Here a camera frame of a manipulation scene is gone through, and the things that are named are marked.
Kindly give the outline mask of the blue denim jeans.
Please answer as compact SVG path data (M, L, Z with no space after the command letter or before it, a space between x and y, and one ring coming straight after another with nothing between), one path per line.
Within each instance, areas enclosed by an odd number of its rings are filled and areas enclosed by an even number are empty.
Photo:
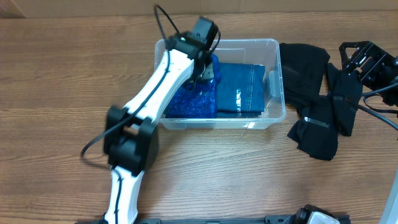
M220 63L216 89L217 117L257 117L265 110L263 65Z

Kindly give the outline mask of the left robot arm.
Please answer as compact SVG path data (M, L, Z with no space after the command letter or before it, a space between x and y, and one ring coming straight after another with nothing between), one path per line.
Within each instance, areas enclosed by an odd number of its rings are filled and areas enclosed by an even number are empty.
M220 34L195 37L175 34L165 41L162 60L143 89L122 108L111 107L106 118L104 152L112 187L104 223L134 223L143 176L159 151L158 123L186 82L200 78L211 63Z

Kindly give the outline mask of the blue sequin glitter cloth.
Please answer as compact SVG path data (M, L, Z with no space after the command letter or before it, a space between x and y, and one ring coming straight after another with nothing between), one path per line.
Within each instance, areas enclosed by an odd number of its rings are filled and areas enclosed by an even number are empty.
M171 99L164 115L166 118L216 118L216 89L221 80L220 63L211 56L214 73L211 80L183 84Z

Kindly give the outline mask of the black garment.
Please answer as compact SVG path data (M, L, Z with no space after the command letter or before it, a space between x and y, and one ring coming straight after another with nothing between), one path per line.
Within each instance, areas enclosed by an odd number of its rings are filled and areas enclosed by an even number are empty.
M325 49L308 44L281 43L279 48L285 102L301 113L318 101L330 56Z
M352 135L363 85L355 75L342 72L331 63L326 75L330 91L298 111L300 119L287 136L310 157L330 161L337 152L338 135Z

